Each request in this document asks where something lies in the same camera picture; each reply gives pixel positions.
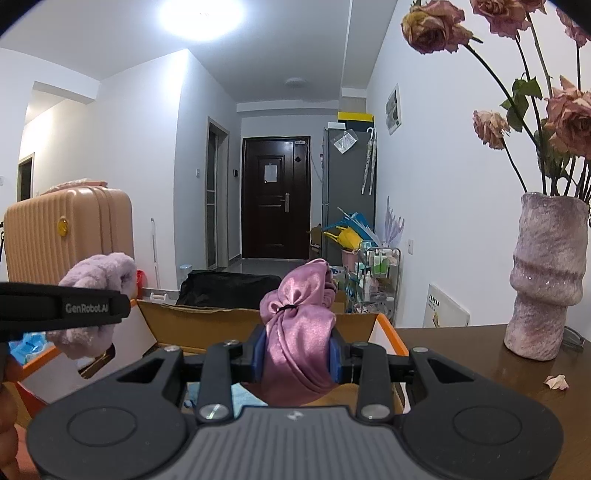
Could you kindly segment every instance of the black bag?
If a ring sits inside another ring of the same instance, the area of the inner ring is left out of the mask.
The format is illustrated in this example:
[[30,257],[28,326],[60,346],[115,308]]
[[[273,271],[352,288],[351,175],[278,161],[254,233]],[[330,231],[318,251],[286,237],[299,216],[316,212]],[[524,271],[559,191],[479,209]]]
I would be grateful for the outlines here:
[[181,285],[177,305],[258,310],[262,298],[280,283],[275,275],[193,270]]

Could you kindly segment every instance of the tiled floor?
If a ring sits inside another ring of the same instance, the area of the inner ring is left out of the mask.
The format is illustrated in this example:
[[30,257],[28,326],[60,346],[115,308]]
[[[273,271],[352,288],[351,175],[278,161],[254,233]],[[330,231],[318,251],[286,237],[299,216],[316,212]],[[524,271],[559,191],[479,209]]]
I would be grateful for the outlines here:
[[294,268],[306,263],[304,260],[272,260],[268,258],[244,258],[230,265],[226,271],[252,275],[277,275],[285,277]]

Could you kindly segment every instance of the door paper notice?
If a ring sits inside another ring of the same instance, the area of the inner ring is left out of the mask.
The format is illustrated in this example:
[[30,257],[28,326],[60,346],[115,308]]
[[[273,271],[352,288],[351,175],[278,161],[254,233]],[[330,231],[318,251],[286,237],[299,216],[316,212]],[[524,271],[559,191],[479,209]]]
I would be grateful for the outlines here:
[[277,183],[277,165],[265,165],[265,183]]

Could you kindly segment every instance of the black hair tie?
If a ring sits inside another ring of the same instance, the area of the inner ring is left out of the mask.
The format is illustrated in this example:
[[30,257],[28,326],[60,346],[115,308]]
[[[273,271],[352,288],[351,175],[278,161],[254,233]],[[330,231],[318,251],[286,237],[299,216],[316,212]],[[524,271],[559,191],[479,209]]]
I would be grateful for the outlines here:
[[296,309],[296,308],[297,307],[295,305],[284,305],[283,307],[281,307],[280,309],[277,310],[277,313],[284,312],[286,310]]

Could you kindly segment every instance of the green leaf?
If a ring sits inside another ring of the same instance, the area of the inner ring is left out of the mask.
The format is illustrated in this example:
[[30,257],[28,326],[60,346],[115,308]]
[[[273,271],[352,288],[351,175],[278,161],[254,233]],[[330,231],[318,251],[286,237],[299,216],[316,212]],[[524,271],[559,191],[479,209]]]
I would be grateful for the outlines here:
[[542,89],[540,88],[540,84],[538,83],[537,78],[532,78],[529,82],[525,82],[523,85],[519,87],[518,93],[521,95],[526,95],[530,97],[539,98],[542,100],[544,97],[542,95]]
[[524,85],[527,85],[525,80],[516,79],[513,83],[513,96],[517,95]]
[[507,112],[507,122],[509,122],[509,125],[514,130],[517,130],[518,132],[523,131],[523,123],[521,122],[521,120],[519,120],[517,113],[515,113],[515,110],[513,110],[512,108],[510,108]]
[[528,108],[530,107],[530,102],[525,95],[516,95],[514,98],[515,105],[517,105],[517,113],[521,118],[525,117]]

